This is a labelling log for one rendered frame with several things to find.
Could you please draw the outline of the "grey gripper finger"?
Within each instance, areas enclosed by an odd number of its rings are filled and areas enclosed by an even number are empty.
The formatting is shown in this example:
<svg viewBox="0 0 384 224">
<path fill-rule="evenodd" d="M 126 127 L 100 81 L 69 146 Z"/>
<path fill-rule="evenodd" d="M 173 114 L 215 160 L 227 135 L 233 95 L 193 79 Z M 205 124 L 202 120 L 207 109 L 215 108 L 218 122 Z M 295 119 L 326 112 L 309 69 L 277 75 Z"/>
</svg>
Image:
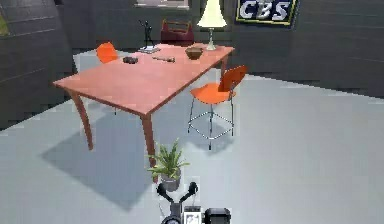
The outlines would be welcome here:
<svg viewBox="0 0 384 224">
<path fill-rule="evenodd" d="M 164 184 L 163 183 L 160 183 L 157 187 L 157 193 L 162 196 L 163 198 L 165 198 L 168 202 L 170 203 L 173 203 L 174 200 L 167 194 L 167 191 L 164 187 Z"/>
<path fill-rule="evenodd" d="M 198 192 L 198 186 L 196 182 L 191 182 L 189 184 L 188 192 L 182 196 L 179 200 L 180 203 L 183 203 L 185 200 L 187 200 L 190 196 L 195 195 Z"/>
</svg>

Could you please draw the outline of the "cream shade table lamp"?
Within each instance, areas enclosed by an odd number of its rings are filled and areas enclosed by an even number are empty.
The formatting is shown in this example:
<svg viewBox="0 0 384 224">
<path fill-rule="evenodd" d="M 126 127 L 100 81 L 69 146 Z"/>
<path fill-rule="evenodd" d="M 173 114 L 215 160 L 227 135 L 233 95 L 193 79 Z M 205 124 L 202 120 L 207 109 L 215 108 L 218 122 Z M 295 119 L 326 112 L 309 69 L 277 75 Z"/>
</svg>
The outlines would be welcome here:
<svg viewBox="0 0 384 224">
<path fill-rule="evenodd" d="M 227 25 L 221 11 L 220 0 L 207 0 L 203 15 L 197 25 L 209 30 L 209 42 L 206 49 L 208 51 L 215 50 L 213 31 L 215 28 L 223 28 Z"/>
</svg>

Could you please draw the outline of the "brown bowl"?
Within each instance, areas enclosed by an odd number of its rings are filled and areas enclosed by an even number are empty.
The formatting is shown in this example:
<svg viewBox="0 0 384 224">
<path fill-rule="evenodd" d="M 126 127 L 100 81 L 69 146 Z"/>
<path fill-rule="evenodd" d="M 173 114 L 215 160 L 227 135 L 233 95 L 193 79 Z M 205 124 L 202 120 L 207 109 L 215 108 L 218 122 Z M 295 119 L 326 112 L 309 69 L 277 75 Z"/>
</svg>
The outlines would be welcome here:
<svg viewBox="0 0 384 224">
<path fill-rule="evenodd" d="M 198 60 L 203 53 L 203 49 L 200 47 L 188 47 L 185 49 L 185 53 L 190 60 Z"/>
</svg>

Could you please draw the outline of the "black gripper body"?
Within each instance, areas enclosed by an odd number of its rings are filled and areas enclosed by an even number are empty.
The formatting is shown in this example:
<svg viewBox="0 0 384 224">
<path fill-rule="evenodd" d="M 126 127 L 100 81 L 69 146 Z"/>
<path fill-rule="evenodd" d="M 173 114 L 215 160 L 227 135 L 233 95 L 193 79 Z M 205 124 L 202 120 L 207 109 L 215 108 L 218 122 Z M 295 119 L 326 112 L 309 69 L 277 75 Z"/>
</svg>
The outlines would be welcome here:
<svg viewBox="0 0 384 224">
<path fill-rule="evenodd" d="M 182 204 L 171 203 L 170 214 L 163 219 L 161 224 L 182 224 Z"/>
</svg>

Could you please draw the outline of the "reddish wooden table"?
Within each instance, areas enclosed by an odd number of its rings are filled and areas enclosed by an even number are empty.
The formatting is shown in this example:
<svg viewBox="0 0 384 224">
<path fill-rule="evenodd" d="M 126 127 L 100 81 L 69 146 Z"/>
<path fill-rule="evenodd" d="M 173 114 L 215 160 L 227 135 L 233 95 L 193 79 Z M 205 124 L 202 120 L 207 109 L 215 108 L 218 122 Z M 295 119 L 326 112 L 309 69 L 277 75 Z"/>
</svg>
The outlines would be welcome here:
<svg viewBox="0 0 384 224">
<path fill-rule="evenodd" d="M 198 60 L 190 60 L 184 47 L 160 44 L 161 50 L 153 54 L 135 52 L 136 64 L 117 59 L 57 80 L 54 85 L 74 101 L 89 148 L 93 147 L 93 139 L 83 98 L 139 116 L 147 154 L 154 155 L 152 114 L 216 65 L 225 70 L 234 51 L 231 46 L 218 45 L 213 51 L 203 43 L 199 46 L 203 53 Z M 174 57 L 175 63 L 155 60 L 153 56 Z"/>
</svg>

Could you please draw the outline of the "orange chair with metal legs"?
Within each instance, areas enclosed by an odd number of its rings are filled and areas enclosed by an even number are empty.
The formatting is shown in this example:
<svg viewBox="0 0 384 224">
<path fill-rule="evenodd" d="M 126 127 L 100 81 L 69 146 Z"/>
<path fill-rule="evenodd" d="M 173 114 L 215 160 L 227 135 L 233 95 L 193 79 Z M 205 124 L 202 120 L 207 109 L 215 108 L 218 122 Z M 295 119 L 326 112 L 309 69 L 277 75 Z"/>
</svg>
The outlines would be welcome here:
<svg viewBox="0 0 384 224">
<path fill-rule="evenodd" d="M 100 44 L 96 48 L 96 54 L 98 59 L 102 63 L 108 63 L 113 60 L 116 60 L 118 58 L 118 54 L 116 52 L 116 49 L 114 48 L 113 44 L 111 42 L 106 42 Z"/>
<path fill-rule="evenodd" d="M 195 130 L 198 134 L 200 134 L 203 138 L 207 139 L 209 141 L 208 149 L 212 149 L 212 141 L 216 140 L 223 135 L 227 134 L 228 132 L 231 133 L 231 135 L 234 135 L 234 103 L 233 98 L 236 96 L 235 88 L 241 83 L 241 81 L 244 79 L 245 75 L 248 72 L 248 68 L 246 65 L 240 65 L 235 68 L 231 68 L 226 70 L 223 75 L 221 76 L 220 82 L 211 82 L 207 83 L 201 87 L 193 88 L 190 91 L 190 94 L 192 95 L 192 102 L 190 107 L 190 114 L 188 119 L 188 128 L 187 132 L 190 132 L 191 129 Z M 197 116 L 193 116 L 193 109 L 194 109 L 194 102 L 198 100 L 199 102 L 209 105 L 210 110 L 205 111 Z M 230 102 L 231 106 L 231 119 L 228 120 L 227 118 L 221 116 L 220 114 L 216 113 L 213 109 L 214 105 L 218 105 L 220 103 L 223 103 L 225 101 Z M 203 134 L 198 128 L 196 128 L 193 125 L 193 122 L 203 116 L 209 116 L 209 135 Z M 222 119 L 223 121 L 227 122 L 230 127 L 223 131 L 222 133 L 213 136 L 213 117 L 216 116 L 217 118 Z"/>
</svg>

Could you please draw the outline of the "green houseplant in grey pot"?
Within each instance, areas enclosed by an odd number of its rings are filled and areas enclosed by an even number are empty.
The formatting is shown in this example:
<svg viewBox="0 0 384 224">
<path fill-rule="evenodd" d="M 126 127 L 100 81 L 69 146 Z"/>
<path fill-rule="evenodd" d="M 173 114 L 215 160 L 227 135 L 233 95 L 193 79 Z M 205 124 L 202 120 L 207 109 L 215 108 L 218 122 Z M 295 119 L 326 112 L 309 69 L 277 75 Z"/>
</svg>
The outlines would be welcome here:
<svg viewBox="0 0 384 224">
<path fill-rule="evenodd" d="M 182 150 L 179 148 L 179 139 L 168 149 L 164 144 L 158 143 L 159 153 L 149 155 L 154 159 L 156 164 L 148 168 L 152 177 L 159 177 L 164 188 L 169 192 L 176 191 L 180 186 L 181 168 L 188 166 L 189 162 L 181 159 Z"/>
</svg>

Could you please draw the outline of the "white flat book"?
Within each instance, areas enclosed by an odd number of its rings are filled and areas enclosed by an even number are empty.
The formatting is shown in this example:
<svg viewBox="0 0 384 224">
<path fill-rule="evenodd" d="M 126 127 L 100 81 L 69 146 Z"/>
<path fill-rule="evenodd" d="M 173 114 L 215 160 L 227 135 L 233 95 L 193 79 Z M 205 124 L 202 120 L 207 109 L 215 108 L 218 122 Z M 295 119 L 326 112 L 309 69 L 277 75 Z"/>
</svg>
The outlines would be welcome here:
<svg viewBox="0 0 384 224">
<path fill-rule="evenodd" d="M 161 49 L 156 46 L 147 46 L 147 47 L 141 47 L 140 49 L 138 49 L 138 52 L 152 54 L 160 50 Z"/>
</svg>

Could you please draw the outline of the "framed blue wall sign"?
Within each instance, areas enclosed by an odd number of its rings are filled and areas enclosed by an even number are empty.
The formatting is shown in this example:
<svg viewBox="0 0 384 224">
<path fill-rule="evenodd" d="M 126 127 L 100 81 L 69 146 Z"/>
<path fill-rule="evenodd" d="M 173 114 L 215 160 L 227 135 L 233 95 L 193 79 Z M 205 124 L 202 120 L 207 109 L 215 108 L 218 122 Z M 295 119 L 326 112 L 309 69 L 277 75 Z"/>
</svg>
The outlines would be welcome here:
<svg viewBox="0 0 384 224">
<path fill-rule="evenodd" d="M 290 27 L 299 0 L 237 0 L 235 20 L 257 25 Z"/>
</svg>

